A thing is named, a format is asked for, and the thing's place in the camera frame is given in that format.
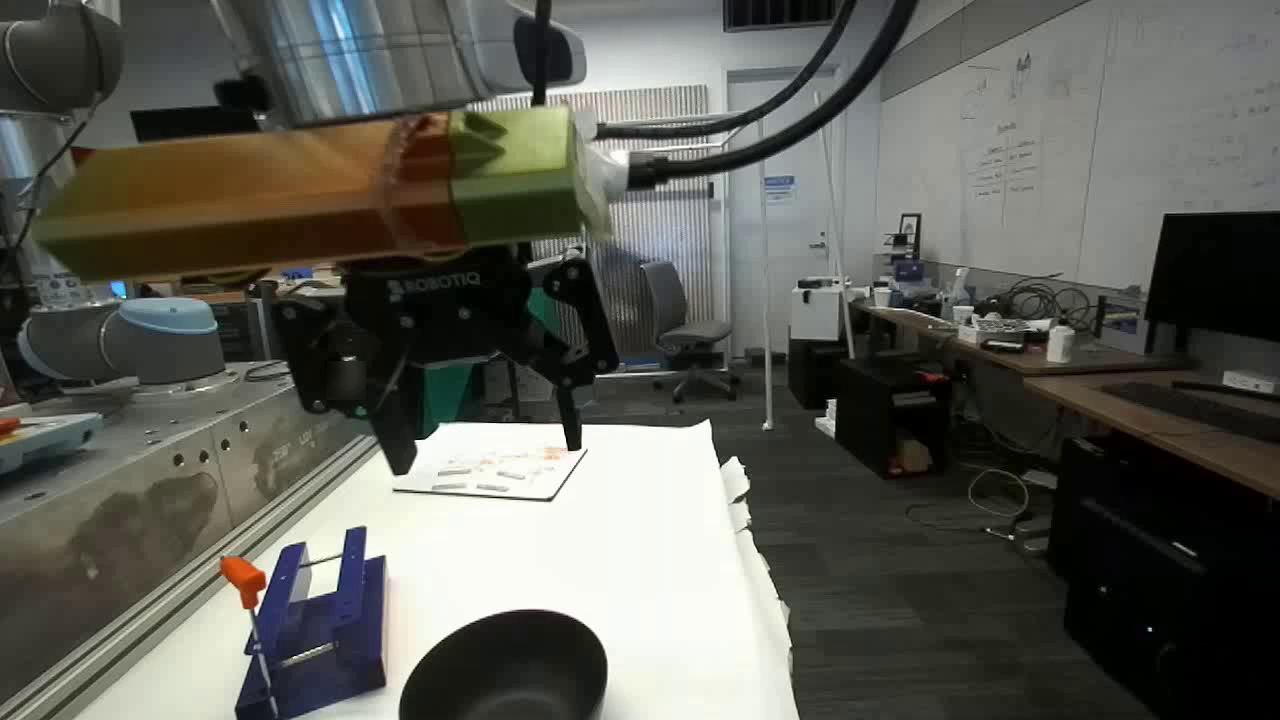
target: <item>floor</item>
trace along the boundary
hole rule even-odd
[[[594,385],[584,422],[712,415],[721,457],[750,477],[755,546],[793,608],[803,720],[1147,720],[1058,629],[1065,584],[978,534],[966,477],[887,483],[812,427],[760,373],[741,402],[685,409],[650,380]]]

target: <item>black bowl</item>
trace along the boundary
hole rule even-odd
[[[398,720],[594,720],[607,659],[561,612],[503,612],[436,644],[407,677]]]

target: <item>robotic arm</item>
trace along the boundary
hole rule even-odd
[[[0,110],[75,111],[120,83],[120,28],[84,3],[0,19]]]
[[[407,473],[414,439],[430,432],[425,369],[491,351],[551,380],[574,450],[570,389],[617,369],[617,348],[587,259],[531,264],[523,243],[574,237],[613,193],[732,171],[820,131],[894,51],[914,0],[892,0],[829,106],[760,145],[701,159],[598,157],[567,110],[427,111],[574,82],[581,46],[542,11],[503,0],[214,7],[297,131],[97,151],[35,220],[35,241],[84,279],[341,259],[341,303],[281,303],[286,369],[303,409],[371,422],[392,473]],[[71,16],[84,47],[106,47],[78,7],[58,11],[58,28],[71,33]],[[71,83],[67,102],[105,88],[112,64],[90,68],[97,83]],[[31,71],[4,71],[0,83],[40,110]],[[574,341],[549,334],[536,300],[567,303]]]

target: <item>office chair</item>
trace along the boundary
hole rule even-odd
[[[679,406],[692,385],[736,402],[741,378],[732,378],[715,358],[715,346],[728,341],[732,329],[721,319],[687,323],[687,295],[674,264],[639,264],[639,274],[650,312],[650,341],[661,351],[667,351],[667,369],[679,373],[671,406]]]

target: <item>white tablecloth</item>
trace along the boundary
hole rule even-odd
[[[453,450],[555,450],[555,425],[447,425],[414,473]],[[398,496],[385,461],[350,473],[282,546],[312,557],[367,526],[389,557],[389,688],[312,717],[392,720],[436,642],[507,608],[555,608],[604,642],[604,720],[793,720],[786,629],[764,562],[728,509],[712,427],[587,427],[555,503]],[[197,608],[84,717],[231,717],[249,615],[236,592]]]

